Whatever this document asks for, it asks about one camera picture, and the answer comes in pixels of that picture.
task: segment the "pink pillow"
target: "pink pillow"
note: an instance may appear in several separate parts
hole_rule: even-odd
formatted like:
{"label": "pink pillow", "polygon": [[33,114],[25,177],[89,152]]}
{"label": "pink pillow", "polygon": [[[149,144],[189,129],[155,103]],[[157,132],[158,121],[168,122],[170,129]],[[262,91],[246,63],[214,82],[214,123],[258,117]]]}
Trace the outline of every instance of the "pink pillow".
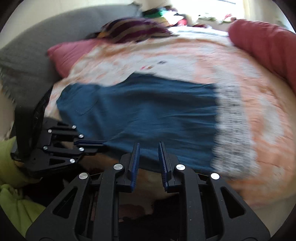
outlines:
{"label": "pink pillow", "polygon": [[237,47],[286,79],[296,93],[296,34],[275,24],[244,19],[232,23],[228,33]]}
{"label": "pink pillow", "polygon": [[88,39],[77,42],[65,42],[49,48],[47,54],[50,60],[54,62],[60,76],[66,78],[77,60],[102,42],[105,41],[101,39]]}

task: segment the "blue garment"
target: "blue garment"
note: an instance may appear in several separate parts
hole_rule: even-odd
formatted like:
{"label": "blue garment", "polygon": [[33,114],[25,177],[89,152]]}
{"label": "blue garment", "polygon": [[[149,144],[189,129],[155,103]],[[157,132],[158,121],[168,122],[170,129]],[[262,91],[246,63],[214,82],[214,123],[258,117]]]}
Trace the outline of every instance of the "blue garment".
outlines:
{"label": "blue garment", "polygon": [[140,142],[140,168],[159,171],[158,143],[179,161],[213,171],[217,106],[215,86],[167,80],[133,73],[110,87],[67,86],[57,106],[64,122],[75,124],[87,138],[106,140],[120,158]]}

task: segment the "yellow-green fabric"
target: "yellow-green fabric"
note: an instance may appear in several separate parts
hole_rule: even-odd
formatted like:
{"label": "yellow-green fabric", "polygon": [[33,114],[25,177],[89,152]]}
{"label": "yellow-green fabric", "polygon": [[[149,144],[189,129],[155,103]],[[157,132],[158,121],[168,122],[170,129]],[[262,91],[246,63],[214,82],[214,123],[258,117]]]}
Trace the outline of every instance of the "yellow-green fabric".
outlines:
{"label": "yellow-green fabric", "polygon": [[11,185],[0,186],[0,206],[15,228],[25,237],[30,225],[45,209],[44,206],[24,199]]}
{"label": "yellow-green fabric", "polygon": [[42,205],[26,200],[21,188],[39,180],[27,177],[10,157],[15,138],[0,142],[0,206],[15,226],[25,236],[30,225],[45,209]]}

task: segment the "striped cloth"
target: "striped cloth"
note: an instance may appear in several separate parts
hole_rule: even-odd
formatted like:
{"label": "striped cloth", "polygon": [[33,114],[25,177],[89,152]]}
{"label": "striped cloth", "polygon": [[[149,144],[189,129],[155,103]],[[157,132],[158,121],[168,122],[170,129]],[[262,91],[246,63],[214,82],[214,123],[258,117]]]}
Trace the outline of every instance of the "striped cloth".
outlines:
{"label": "striped cloth", "polygon": [[122,18],[107,23],[98,38],[109,38],[113,43],[143,41],[151,37],[169,37],[165,26],[146,18]]}

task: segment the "metal screw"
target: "metal screw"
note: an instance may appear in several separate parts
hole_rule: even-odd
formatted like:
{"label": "metal screw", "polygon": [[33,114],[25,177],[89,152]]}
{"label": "metal screw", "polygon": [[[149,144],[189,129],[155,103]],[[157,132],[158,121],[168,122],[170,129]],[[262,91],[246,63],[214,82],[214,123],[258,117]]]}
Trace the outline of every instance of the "metal screw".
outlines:
{"label": "metal screw", "polygon": [[88,177],[88,174],[86,172],[83,172],[83,173],[79,174],[79,178],[82,179],[82,180],[86,179],[87,177]]}
{"label": "metal screw", "polygon": [[182,165],[182,164],[176,165],[176,168],[177,168],[178,170],[180,170],[180,171],[185,170],[185,166]]}
{"label": "metal screw", "polygon": [[115,165],[113,166],[113,168],[114,168],[115,170],[121,170],[121,169],[123,168],[123,165],[121,165],[121,164],[115,164]]}
{"label": "metal screw", "polygon": [[219,176],[218,173],[212,173],[211,178],[214,179],[214,180],[218,180],[220,178],[220,176]]}

